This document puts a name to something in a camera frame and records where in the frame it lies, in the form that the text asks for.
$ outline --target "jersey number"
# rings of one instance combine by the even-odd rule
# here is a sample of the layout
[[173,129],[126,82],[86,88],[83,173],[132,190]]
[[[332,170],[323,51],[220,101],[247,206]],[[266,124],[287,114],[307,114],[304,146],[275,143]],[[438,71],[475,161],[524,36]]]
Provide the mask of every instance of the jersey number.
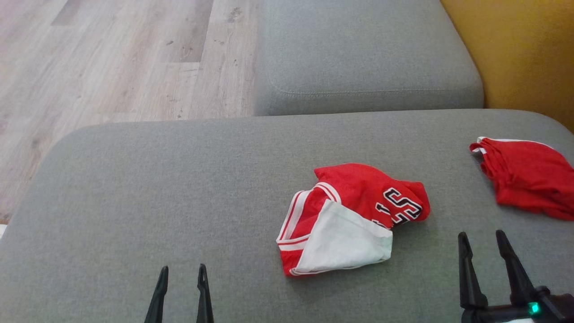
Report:
[[[393,220],[394,226],[401,225],[411,220],[416,220],[416,218],[418,218],[418,216],[421,215],[422,207],[407,197],[401,197],[401,193],[397,191],[395,188],[391,187],[390,189],[386,190],[383,193],[383,196],[387,201],[392,203],[397,208],[401,209],[398,213],[391,214],[389,208],[384,206],[383,204],[377,202],[377,205],[375,206],[377,211],[391,216],[391,220]],[[375,222],[378,225],[382,225],[377,220],[373,220],[373,222]]]

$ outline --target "floor plank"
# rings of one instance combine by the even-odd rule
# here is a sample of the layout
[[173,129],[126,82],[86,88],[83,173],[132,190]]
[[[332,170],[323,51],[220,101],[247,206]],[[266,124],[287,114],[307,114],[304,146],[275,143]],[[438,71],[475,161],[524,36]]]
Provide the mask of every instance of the floor plank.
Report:
[[0,224],[76,129],[252,115],[258,8],[259,0],[2,1]]

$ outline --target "gray sofa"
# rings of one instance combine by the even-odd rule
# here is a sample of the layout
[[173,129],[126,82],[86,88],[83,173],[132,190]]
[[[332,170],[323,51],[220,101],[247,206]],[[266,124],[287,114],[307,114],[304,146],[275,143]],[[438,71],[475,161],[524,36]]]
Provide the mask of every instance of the gray sofa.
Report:
[[439,0],[266,0],[259,116],[482,108],[476,67]]

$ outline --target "gray upholstery fabric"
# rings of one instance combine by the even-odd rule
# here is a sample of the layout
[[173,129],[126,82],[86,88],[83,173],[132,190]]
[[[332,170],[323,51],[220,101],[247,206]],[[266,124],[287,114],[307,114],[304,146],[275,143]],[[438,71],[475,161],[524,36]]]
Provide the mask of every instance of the gray upholstery fabric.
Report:
[[265,0],[258,115],[482,108],[439,0]]
[[[494,232],[534,284],[574,291],[574,223],[494,201],[468,146],[574,136],[538,114],[399,111],[103,125],[62,139],[0,241],[0,322],[141,322],[163,265],[165,322],[194,321],[200,263],[216,322],[457,322],[457,234],[483,292],[508,301]],[[432,212],[395,230],[390,260],[301,279],[275,239],[315,167],[358,162],[420,180]]]

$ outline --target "basketball jersey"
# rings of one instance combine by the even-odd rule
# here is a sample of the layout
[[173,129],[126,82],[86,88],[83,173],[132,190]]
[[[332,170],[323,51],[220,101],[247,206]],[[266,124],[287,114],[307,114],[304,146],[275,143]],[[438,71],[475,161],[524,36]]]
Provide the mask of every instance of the basketball jersey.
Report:
[[[277,237],[284,271],[289,276],[356,268],[384,261],[390,257],[390,229],[409,221],[423,221],[430,212],[426,191],[421,183],[392,179],[371,166],[343,164],[322,167],[315,169],[315,175],[318,182],[312,189],[295,193]],[[338,226],[317,226],[317,223],[330,221],[338,223]],[[346,232],[344,236],[341,236],[341,230]],[[301,258],[304,253],[310,259],[320,258],[315,253],[310,256],[311,252],[304,252],[309,240],[313,245],[321,245],[320,250],[334,252],[328,258],[339,259],[340,262],[332,266],[317,264],[318,267],[300,267],[306,262],[305,257]],[[337,253],[331,248],[333,244],[354,245],[353,241],[362,245],[360,249],[364,252],[372,249],[365,247],[369,245],[366,241],[370,241],[372,247],[385,247],[375,248],[377,251],[367,256],[368,261],[350,261],[348,258],[351,255]]]
[[574,169],[543,143],[479,137],[482,171],[494,184],[497,203],[574,221]]

